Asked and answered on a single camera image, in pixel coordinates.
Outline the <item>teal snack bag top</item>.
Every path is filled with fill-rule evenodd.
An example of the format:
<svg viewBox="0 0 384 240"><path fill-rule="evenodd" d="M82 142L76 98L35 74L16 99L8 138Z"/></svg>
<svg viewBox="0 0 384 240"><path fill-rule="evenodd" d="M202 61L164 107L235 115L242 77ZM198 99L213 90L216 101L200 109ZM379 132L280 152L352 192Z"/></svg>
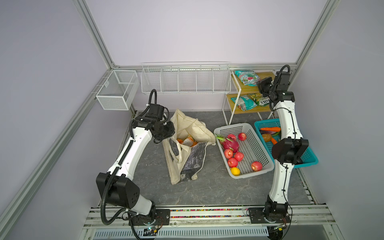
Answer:
<svg viewBox="0 0 384 240"><path fill-rule="evenodd" d="M261 79L254 71L235 71L235 75L245 86L256 87Z"/></svg>

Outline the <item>cream canvas grocery bag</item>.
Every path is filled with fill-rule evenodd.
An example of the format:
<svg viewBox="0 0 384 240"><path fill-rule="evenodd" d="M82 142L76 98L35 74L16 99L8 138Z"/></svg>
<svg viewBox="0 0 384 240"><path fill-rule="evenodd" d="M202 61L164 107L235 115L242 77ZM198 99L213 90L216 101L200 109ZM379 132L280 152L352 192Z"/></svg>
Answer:
<svg viewBox="0 0 384 240"><path fill-rule="evenodd" d="M176 110L171 117L175 134L162 141L172 185L197 180L197 173L203 168L207 146L215 145L216 138L206 124ZM191 135L197 144L187 147L182 144Z"/></svg>

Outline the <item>orange snack bag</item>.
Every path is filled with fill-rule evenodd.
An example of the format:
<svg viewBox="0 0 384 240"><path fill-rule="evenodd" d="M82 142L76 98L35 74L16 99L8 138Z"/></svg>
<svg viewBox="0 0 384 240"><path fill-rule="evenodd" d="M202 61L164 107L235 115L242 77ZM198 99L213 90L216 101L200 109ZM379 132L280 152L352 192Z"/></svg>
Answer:
<svg viewBox="0 0 384 240"><path fill-rule="evenodd" d="M187 147L193 147L197 144L197 142L191 135L188 135L188 137L185 140L183 140L182 144Z"/></svg>

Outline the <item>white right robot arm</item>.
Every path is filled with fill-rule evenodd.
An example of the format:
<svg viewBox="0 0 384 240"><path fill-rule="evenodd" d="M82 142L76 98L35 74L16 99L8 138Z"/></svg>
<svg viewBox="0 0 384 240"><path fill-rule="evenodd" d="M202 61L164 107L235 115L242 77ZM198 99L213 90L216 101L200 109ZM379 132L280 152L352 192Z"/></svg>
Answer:
<svg viewBox="0 0 384 240"><path fill-rule="evenodd" d="M291 67L284 65L274 78L258 82L259 92L270 99L269 108L277 113L281 125L281 140L272 147L275 163L273 185L263 209L249 208L247 214L252 223L283 223L290 221L288 188L294 166L309 147L309 141L301 134L295 114L294 93L289 91Z"/></svg>

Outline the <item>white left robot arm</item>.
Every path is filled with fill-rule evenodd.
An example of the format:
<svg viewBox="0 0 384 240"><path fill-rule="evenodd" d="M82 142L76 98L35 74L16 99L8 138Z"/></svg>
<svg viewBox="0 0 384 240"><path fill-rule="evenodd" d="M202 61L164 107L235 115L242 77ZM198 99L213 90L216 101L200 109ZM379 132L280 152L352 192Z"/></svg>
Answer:
<svg viewBox="0 0 384 240"><path fill-rule="evenodd" d="M146 109L131 120L129 139L117 160L105 173L96 179L101 195L101 220L106 226L120 215L142 217L153 222L156 207L141 195L140 188L133 182L139 160L149 142L161 143L175 134L168 108L157 103L157 90L150 92Z"/></svg>

